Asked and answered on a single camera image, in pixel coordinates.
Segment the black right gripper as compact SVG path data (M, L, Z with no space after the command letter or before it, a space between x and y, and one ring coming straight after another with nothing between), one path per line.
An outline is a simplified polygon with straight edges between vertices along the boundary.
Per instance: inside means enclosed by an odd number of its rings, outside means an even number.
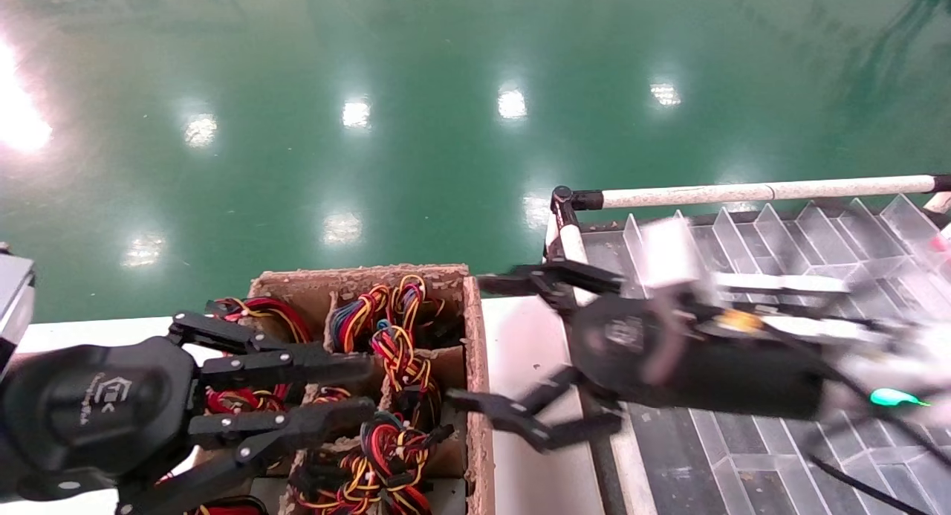
M476 281L487 294L537 296L557 314L571 315L568 345L574 366L561 367L520 399L446 392L446 403L455 409L482 415L493 430L514 434L537 452L590 443L622 430L622 411L615 401L602 404L597 414L558 424L538 418L569 389L584 389L587 380L618 400L653 409L793 420L819 415L825 380L817 360L774 337L728 336L715 322L713 309L698 309L699 326L693 328L672 306L616 295L626 282L623 276L568 259L516 265L505 273L479 275ZM575 288L611 294L580 308Z

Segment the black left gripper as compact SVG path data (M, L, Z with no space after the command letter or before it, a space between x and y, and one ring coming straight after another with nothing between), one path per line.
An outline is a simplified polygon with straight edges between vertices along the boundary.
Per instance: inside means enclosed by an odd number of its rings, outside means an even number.
M376 412L371 399L351 398L191 420L198 372L163 337L18 360L2 380L2 499L64 500L121 485L117 514L184 514ZM224 455L156 482L193 447Z

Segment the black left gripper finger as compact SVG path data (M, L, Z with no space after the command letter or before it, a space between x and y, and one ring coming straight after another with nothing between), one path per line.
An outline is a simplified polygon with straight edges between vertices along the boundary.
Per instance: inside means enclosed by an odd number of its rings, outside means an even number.
M319 343L282 342L261 330L191 311L173 316L169 338L179 346L224 353L201 366L201 382L214 391L360 382L374 370L374 359L367 354L333 354Z

